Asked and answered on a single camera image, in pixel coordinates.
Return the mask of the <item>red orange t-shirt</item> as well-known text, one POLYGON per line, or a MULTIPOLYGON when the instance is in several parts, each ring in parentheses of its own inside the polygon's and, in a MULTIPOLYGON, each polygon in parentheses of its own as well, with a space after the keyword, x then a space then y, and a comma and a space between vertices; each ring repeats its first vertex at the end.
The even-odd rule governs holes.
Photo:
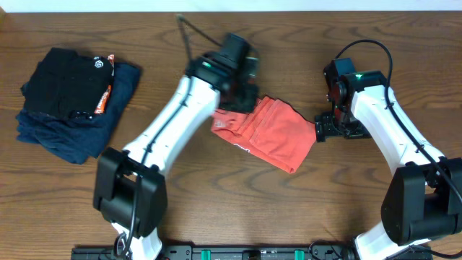
POLYGON ((316 142, 314 123, 291 105, 266 96, 251 113, 217 109, 211 131, 230 144, 293 174, 316 142))

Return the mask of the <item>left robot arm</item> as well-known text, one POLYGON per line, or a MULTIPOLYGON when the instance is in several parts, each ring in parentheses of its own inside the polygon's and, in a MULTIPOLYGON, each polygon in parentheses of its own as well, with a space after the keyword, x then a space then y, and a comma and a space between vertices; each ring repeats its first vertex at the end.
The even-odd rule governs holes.
POLYGON ((107 148, 97 164, 93 207, 118 232, 110 259, 156 259, 157 227, 167 209, 166 178, 178 155, 216 109, 250 113, 259 60, 207 53, 188 63, 167 105, 122 150, 107 148))

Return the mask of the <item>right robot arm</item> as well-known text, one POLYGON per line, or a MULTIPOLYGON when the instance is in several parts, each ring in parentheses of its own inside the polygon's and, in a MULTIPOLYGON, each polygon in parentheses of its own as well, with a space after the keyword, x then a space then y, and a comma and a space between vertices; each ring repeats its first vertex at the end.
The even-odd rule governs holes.
POLYGON ((381 221, 358 235, 345 259, 435 255, 426 242, 461 232, 461 159, 448 159, 419 132, 380 71, 323 71, 329 112, 315 117, 317 142, 370 137, 393 175, 381 221))

